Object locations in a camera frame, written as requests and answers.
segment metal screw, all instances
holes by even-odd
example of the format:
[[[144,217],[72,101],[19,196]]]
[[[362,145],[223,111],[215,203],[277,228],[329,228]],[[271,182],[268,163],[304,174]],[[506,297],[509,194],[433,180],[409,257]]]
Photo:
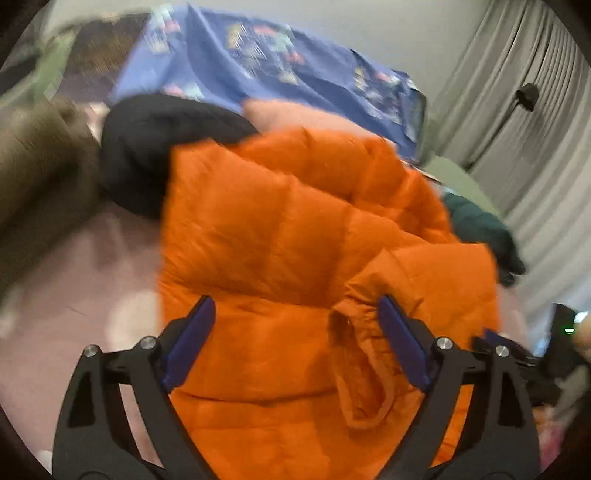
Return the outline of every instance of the metal screw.
[[[139,346],[144,350],[150,350],[156,346],[156,338],[144,337],[139,341]]]
[[[441,349],[441,350],[449,350],[452,348],[453,346],[453,342],[451,339],[447,338],[447,337],[441,337],[437,339],[437,346]]]
[[[502,356],[502,357],[506,357],[509,356],[509,349],[505,346],[505,345],[499,345],[496,349],[495,352],[498,356]]]
[[[96,345],[89,345],[84,349],[84,356],[95,356],[99,352],[99,348]]]

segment pink rug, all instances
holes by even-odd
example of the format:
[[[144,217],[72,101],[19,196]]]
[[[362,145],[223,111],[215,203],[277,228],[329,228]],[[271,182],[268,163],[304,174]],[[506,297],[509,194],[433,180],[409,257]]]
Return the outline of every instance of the pink rug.
[[[51,451],[83,348],[131,347],[159,333],[158,224],[107,204],[13,289],[0,318],[0,403],[30,450]],[[124,398],[132,399],[130,387]],[[154,461],[137,408],[130,423]]]

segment gray curtain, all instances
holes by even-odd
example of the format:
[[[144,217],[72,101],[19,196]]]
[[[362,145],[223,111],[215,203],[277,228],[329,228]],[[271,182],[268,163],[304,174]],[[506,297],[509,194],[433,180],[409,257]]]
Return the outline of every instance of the gray curtain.
[[[535,112],[512,111],[530,82]],[[515,233],[530,267],[518,294],[532,336],[554,301],[591,307],[591,69],[554,12],[492,0],[431,115],[435,153],[471,167]]]

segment blue bedsheet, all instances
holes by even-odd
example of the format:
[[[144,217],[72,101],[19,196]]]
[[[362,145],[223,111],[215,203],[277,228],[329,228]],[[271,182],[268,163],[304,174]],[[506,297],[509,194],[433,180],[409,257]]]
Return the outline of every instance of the blue bedsheet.
[[[109,100],[141,92],[214,103],[289,99],[338,113],[413,158],[422,95],[406,73],[287,25],[191,5],[154,10]]]

